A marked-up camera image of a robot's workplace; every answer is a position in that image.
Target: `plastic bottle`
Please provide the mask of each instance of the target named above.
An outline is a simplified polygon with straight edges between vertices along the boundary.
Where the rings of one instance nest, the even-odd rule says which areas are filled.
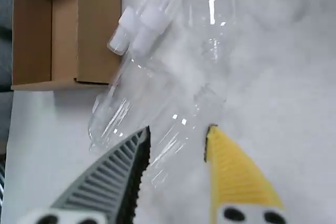
[[[235,0],[182,1],[191,46],[208,83],[216,75],[226,78],[235,42]]]

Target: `open cardboard box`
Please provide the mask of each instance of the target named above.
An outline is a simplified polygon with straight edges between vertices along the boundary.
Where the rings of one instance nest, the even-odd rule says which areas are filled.
[[[121,0],[14,0],[14,90],[107,84],[120,56],[107,48]]]

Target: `clear plastic bottle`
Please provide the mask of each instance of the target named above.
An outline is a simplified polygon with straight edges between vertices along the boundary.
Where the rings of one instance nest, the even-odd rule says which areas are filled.
[[[236,36],[236,0],[182,0],[185,23],[198,63],[211,82],[214,75],[226,78],[228,55]]]
[[[147,126],[176,88],[177,81],[163,68],[144,68],[127,57],[94,108],[89,123],[94,146],[111,148]]]

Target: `white table surface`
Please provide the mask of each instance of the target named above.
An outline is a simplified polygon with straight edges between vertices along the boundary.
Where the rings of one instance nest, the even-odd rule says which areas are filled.
[[[252,10],[246,12],[254,13],[255,6],[265,7],[273,0],[248,1]],[[244,27],[232,55],[233,80],[220,126],[274,184],[292,223],[333,223],[336,5],[334,0],[281,1],[272,4],[283,15],[267,9],[261,20],[283,22],[304,3],[302,18],[276,31],[260,29],[260,24]],[[178,25],[173,26],[157,53],[170,56],[174,71],[182,74],[185,50],[178,37],[172,38],[178,30]],[[99,92],[15,92],[2,223],[15,223],[34,208],[48,207],[97,159],[89,152],[87,123]],[[195,182],[202,179],[193,177]],[[197,203],[207,200],[200,190],[193,186],[186,195],[170,198],[166,211],[183,213],[183,219],[170,223],[204,223],[208,209],[195,211]]]

